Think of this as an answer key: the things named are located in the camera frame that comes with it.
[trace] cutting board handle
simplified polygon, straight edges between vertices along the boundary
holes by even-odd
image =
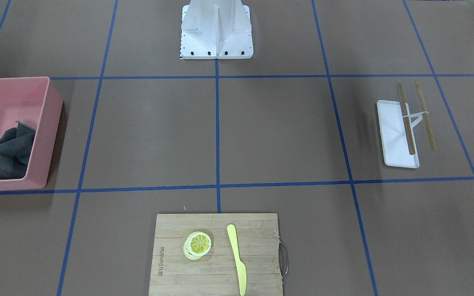
[[[284,277],[286,277],[286,274],[288,274],[288,251],[286,250],[286,247],[284,247],[284,244],[281,241],[281,237],[279,236],[279,262],[282,262],[281,261],[282,257],[284,257],[284,266],[285,266],[286,270],[283,272],[283,270],[282,270],[283,265],[279,264],[279,266],[280,266],[280,269],[281,269],[281,274],[283,276],[281,278],[281,281],[284,284]]]

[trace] knife handle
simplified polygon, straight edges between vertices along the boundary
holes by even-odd
[[[233,256],[236,261],[240,261],[241,258],[239,256],[239,244],[237,243],[237,230],[235,230],[235,225],[228,224],[226,231],[228,231],[228,237],[230,238],[230,243],[232,245]]]

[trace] cutting board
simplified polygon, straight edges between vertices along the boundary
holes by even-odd
[[[239,279],[226,227],[234,224],[246,265],[245,295],[282,296],[277,214],[159,214],[156,217],[150,296],[238,296]],[[194,231],[212,240],[199,260],[184,256]]]

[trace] black fabric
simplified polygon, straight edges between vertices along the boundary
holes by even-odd
[[[19,122],[0,139],[0,180],[25,176],[36,131]]]

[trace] lemon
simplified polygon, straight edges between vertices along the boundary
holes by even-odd
[[[201,231],[195,231],[184,242],[184,255],[190,260],[199,260],[211,249],[211,238]]]

